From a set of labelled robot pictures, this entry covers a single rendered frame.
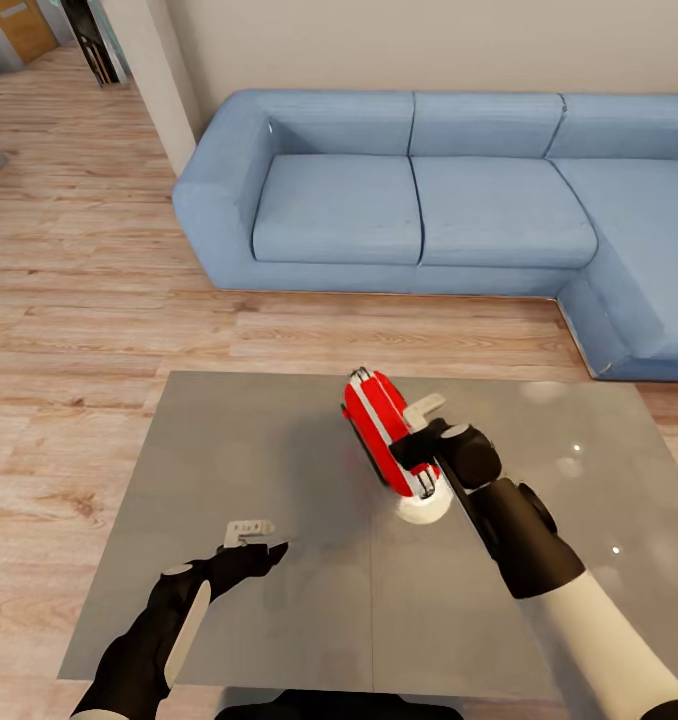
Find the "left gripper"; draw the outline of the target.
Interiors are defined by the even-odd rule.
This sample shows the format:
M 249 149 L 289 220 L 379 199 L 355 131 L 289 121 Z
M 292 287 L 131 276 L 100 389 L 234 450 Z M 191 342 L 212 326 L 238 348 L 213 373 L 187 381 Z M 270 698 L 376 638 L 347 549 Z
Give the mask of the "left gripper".
M 246 547 L 216 549 L 216 557 L 224 558 L 230 566 L 231 581 L 228 589 L 235 587 L 247 577 L 265 577 L 273 565 L 277 565 L 286 551 L 288 542 L 272 548 L 267 544 L 247 544 Z

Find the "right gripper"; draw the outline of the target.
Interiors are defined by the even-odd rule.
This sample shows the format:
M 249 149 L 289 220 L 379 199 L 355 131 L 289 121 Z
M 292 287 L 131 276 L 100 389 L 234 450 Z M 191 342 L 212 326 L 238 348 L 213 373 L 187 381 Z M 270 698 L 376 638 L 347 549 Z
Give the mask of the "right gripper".
M 391 445 L 391 451 L 404 468 L 404 471 L 410 471 L 410 469 L 417 467 L 420 463 L 429 462 L 429 460 L 427 460 L 427 454 L 425 454 L 427 436 L 429 436 L 433 430 L 447 428 L 445 424 L 444 419 L 438 417 L 437 419 L 429 421 L 429 425 L 420 432 L 410 433 Z

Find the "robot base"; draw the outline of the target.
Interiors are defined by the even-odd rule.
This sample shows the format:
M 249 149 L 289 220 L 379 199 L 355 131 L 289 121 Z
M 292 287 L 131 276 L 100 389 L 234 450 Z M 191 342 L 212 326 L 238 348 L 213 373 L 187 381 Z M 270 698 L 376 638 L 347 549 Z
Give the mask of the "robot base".
M 460 697 L 224 687 L 212 720 L 466 720 Z

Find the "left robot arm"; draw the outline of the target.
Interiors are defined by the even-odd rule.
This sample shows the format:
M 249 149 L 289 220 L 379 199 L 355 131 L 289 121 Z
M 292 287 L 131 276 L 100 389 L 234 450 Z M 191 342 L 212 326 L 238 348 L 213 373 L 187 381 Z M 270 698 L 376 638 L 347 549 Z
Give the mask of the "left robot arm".
M 116 637 L 69 720 L 155 720 L 192 646 L 208 605 L 247 577 L 265 577 L 288 542 L 272 548 L 244 537 L 271 535 L 270 521 L 230 521 L 212 559 L 166 569 L 147 609 Z

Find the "radio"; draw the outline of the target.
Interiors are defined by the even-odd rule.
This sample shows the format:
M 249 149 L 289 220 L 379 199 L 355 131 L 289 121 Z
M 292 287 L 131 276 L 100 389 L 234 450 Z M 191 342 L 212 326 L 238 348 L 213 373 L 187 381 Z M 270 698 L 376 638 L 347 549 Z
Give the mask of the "radio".
M 404 471 L 391 451 L 391 445 L 410 434 L 410 424 L 402 418 L 403 409 L 408 408 L 406 401 L 379 371 L 360 367 L 350 376 L 352 380 L 345 388 L 348 408 L 343 403 L 340 406 L 383 486 L 390 485 L 406 497 L 427 500 L 435 494 L 442 472 L 427 463 Z

